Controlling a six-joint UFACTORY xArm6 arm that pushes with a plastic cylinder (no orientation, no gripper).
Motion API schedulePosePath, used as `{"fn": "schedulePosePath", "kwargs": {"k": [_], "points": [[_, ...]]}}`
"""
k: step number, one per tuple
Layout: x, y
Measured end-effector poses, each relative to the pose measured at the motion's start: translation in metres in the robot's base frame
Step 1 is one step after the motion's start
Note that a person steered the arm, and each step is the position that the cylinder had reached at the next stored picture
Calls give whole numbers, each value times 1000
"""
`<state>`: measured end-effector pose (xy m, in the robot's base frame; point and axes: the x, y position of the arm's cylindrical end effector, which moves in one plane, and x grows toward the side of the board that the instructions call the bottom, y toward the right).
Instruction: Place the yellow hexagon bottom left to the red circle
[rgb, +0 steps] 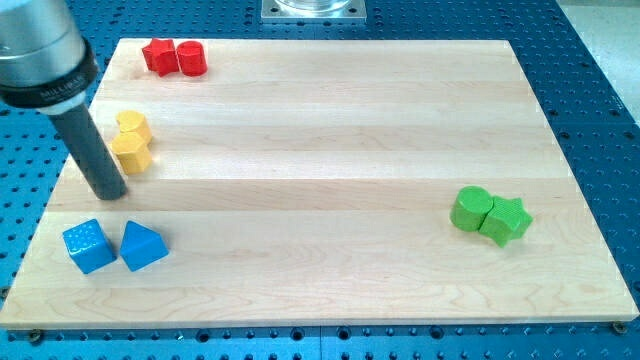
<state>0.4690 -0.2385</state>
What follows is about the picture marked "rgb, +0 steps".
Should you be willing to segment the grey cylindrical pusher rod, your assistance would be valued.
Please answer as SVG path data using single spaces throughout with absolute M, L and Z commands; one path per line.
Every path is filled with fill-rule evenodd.
M 100 200 L 117 200 L 127 187 L 87 107 L 80 104 L 68 111 L 49 115 L 88 185 Z

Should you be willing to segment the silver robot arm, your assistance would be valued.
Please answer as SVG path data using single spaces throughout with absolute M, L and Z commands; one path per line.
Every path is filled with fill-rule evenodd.
M 96 197 L 116 200 L 127 187 L 86 105 L 98 72 L 65 1 L 1 3 L 1 100 L 48 116 Z

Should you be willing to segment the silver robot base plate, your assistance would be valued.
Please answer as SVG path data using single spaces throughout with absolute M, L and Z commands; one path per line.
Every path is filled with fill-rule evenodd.
M 263 23 L 365 22 L 365 0 L 262 0 Z

